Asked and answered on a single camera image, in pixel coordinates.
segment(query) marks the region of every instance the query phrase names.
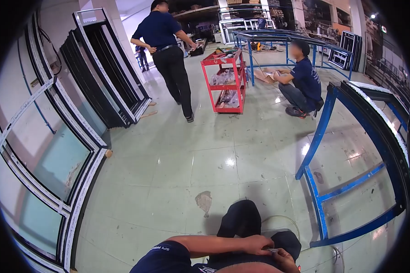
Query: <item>black shoe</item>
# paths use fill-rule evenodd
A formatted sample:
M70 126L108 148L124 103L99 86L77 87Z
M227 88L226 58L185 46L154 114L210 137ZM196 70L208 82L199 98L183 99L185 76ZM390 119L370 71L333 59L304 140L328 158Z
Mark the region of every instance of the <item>black shoe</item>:
M195 115L193 115L193 113L191 113L191 117L185 117L187 119L187 122L194 122L195 121Z
M305 118L307 116L307 113L305 113L304 111L300 110L297 107L287 107L285 109L285 113L292 117L299 117L299 118Z

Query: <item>workshop floor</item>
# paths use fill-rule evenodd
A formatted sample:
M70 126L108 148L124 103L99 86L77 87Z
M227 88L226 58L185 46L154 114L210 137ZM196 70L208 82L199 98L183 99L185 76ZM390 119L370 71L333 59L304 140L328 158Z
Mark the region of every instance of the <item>workshop floor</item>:
M267 63L282 58L283 53L254 56ZM320 114L304 120L286 115L288 102L274 86L259 80L255 87L249 84L242 115L215 114L200 65L203 58L185 59L195 111L193 123L185 121L181 107L155 68L143 74L157 102L146 113L158 113L128 129L110 132L114 155L105 161L85 210L76 250L79 273L127 273L152 246L171 236L215 235L228 207L246 198L256 203L262 219L272 215L293 219L303 250L310 241L319 239L306 181L295 180L294 175ZM330 81L344 79L325 69L318 69L318 74L323 98ZM359 73L353 73L353 80L371 83ZM390 109L385 107L384 112L398 128ZM370 138L337 101L327 133L310 164L320 192L346 183L380 162ZM209 217L204 217L206 208L200 208L195 200L206 194L212 198ZM384 169L324 204L329 236L361 226L393 204L393 189ZM343 252L345 271L374 271L394 243L401 220L402 215L373 232L337 244ZM268 234L283 228L297 232L282 217L263 224ZM343 271L342 258L330 247L304 251L296 264L302 272Z

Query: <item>blue metal workbench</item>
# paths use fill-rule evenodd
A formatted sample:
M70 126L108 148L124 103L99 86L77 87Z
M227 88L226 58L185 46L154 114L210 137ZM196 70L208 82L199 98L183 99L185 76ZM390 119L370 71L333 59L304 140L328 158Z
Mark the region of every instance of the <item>blue metal workbench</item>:
M266 67L266 66L295 66L295 62L292 59L289 59L289 43L294 39L302 39L305 40L311 47L313 51L313 66L325 69L333 69L342 74L347 79L351 80L352 75L352 63L353 63L353 54L350 51L347 51L341 47L336 45L327 43L322 40L313 39L307 36L302 36L299 32L291 31L291 30L244 30L244 31L233 31L234 41L235 44L241 48L241 42L244 41L247 43L248 50L249 50L249 61L250 66L248 68L248 75L252 80L252 86L255 86L255 78L254 78L254 68L255 67ZM266 64L266 65L258 65L254 64L252 60L252 47L251 42L270 42L271 44L278 44L281 46L285 46L285 63L279 64ZM328 48L334 50L336 52L341 53L344 56L350 57L350 70L349 75L344 74L342 71L337 69L336 67L332 66L328 62L323 61L323 56L321 57L320 66L316 65L316 52L317 47L321 47L321 52L323 52L324 48Z
M402 127L404 127L406 131L407 123L405 121L408 120L408 110L402 108L402 106L397 103L398 101L395 102L397 98L394 97L393 94L388 90L387 92L386 90L380 90L378 86L344 81L341 83L330 83L327 87L327 91L325 105L316 133L310 148L295 175L296 179L301 179L302 175L305 175L319 226L320 240L311 242L310 247L332 245L347 241L384 225L407 208L408 198L410 196L410 171L406 144L399 136L397 130L392 128L389 120L375 105L372 98L374 98L374 100L388 101L388 105L391 105L391 107L395 109L394 114L398 117ZM340 189L320 195L309 168L309 164L322 140L323 134L325 133L336 99L339 99L339 101L343 103L366 130L366 133L371 138L381 155L383 162L375 166L364 176L347 183ZM384 167L386 167L388 171L394 189L396 204L376 219L361 227L351 230L350 232L329 237L322 203L364 183Z

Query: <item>belt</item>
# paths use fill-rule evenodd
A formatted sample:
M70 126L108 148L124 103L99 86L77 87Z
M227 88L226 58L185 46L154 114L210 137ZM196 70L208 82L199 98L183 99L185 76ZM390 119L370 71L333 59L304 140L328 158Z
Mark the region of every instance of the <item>belt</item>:
M164 50L169 49L169 48L172 48L172 47L174 47L174 46L177 47L177 45L168 45L168 46L165 46L165 47L163 47L162 49L153 52L153 54L158 53L158 52L161 52L161 51L164 51Z

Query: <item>man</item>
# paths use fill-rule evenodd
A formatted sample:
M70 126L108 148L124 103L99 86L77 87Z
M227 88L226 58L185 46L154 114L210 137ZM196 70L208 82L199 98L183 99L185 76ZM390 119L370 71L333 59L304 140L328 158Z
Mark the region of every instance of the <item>man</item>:
M130 273L300 273L295 260L301 244L295 234L277 232L266 238L260 232L257 207L241 200L229 207L217 236L170 237L150 249ZM207 264L191 266L190 258L208 255Z
M260 19L258 19L258 29L265 29L267 25L266 19L264 19L264 16L261 15Z
M141 62L141 67L143 68L142 72L149 71L149 64L147 63L147 57L146 53L144 52L146 48L142 46L136 46L135 51L137 53L140 53L140 62Z
M292 70L278 69L285 76L274 74L279 82L278 87L293 107L287 107L285 112L293 117L305 118L316 109L316 104L322 100L320 79L316 68L308 59L310 46L304 40L293 40L290 43L290 55L296 59Z
M193 122L190 83L184 66L184 52L177 46L173 34L190 44L193 50L197 45L168 13L169 5L165 0L154 0L150 10L150 14L138 25L131 43L149 50L153 63L163 76L170 94L178 105L182 105L187 122Z

